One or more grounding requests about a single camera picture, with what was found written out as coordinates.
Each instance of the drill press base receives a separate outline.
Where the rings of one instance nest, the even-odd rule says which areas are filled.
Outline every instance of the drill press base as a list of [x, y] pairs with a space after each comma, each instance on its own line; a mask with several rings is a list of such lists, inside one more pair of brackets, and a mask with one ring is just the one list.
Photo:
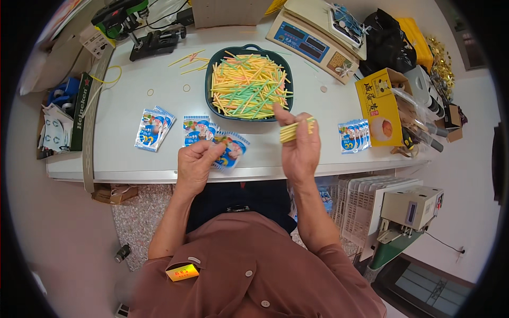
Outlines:
[[133, 47], [129, 59], [134, 62], [144, 57], [172, 53], [177, 47], [179, 35], [182, 39], [186, 37], [185, 28], [163, 32], [149, 32], [147, 36], [139, 38], [142, 46], [138, 49]]

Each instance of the dark green bowl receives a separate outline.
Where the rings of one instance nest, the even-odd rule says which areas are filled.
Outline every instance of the dark green bowl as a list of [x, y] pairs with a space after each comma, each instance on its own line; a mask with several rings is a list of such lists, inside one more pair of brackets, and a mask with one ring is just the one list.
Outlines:
[[[255, 50], [248, 50], [247, 48], [252, 47], [255, 48]], [[287, 61], [281, 57], [281, 55], [274, 53], [272, 51], [266, 51], [261, 49], [259, 46], [254, 44], [246, 44], [242, 47], [233, 46], [233, 47], [227, 47], [220, 51], [218, 51], [214, 56], [210, 58], [209, 66], [207, 67], [207, 73], [205, 75], [205, 98], [207, 100], [207, 105], [209, 105], [209, 108], [219, 117], [226, 118], [226, 119], [233, 119], [237, 121], [245, 121], [245, 122], [275, 122], [276, 117], [268, 117], [267, 119], [244, 119], [244, 118], [236, 118], [236, 117], [228, 117], [225, 116], [222, 111], [218, 112], [217, 108], [214, 107], [212, 102], [214, 99], [210, 97], [210, 88], [212, 87], [212, 73], [214, 72], [214, 68], [212, 67], [216, 62], [217, 64], [221, 64], [221, 59], [223, 59], [228, 54], [225, 53], [225, 51], [230, 52], [234, 55], [239, 54], [261, 54], [262, 56], [268, 55], [271, 60], [273, 60], [276, 64], [281, 65], [284, 67], [287, 73], [287, 79], [290, 81], [290, 83], [285, 84], [285, 88], [288, 89], [288, 91], [293, 92], [293, 78], [292, 78], [292, 71], [290, 71], [290, 66], [288, 65]], [[292, 109], [293, 105], [293, 97], [287, 99], [287, 107], [288, 110]]]

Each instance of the black plastic bag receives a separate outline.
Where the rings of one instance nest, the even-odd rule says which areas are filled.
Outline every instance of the black plastic bag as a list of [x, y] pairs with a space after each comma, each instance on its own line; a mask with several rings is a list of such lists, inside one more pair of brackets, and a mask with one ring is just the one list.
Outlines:
[[364, 25], [372, 27], [366, 35], [367, 60], [359, 63], [364, 76], [386, 67], [400, 73], [415, 67], [417, 53], [393, 17], [378, 9], [364, 20]]

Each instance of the terrazzo floor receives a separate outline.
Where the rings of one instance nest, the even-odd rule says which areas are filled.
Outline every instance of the terrazzo floor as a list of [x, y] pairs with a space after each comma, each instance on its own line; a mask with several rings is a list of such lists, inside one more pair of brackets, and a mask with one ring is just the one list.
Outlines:
[[[150, 240], [168, 206], [173, 190], [172, 184], [142, 185], [137, 197], [111, 207], [120, 243], [129, 244], [131, 248], [131, 253], [126, 258], [131, 271], [140, 269], [147, 260]], [[293, 215], [295, 204], [292, 195], [291, 199]], [[291, 236], [294, 242], [306, 248], [297, 229]], [[353, 262], [355, 255], [359, 253], [359, 247], [343, 239], [343, 248]]]

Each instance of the forearm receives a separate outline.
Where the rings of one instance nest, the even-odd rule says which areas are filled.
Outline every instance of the forearm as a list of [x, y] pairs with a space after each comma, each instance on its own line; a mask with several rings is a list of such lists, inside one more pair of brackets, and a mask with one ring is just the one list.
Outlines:
[[177, 188], [150, 242], [149, 259], [171, 256], [184, 244], [193, 199], [193, 195], [181, 193]]
[[325, 211], [314, 178], [303, 185], [294, 185], [299, 234], [309, 251], [340, 243], [340, 231]]

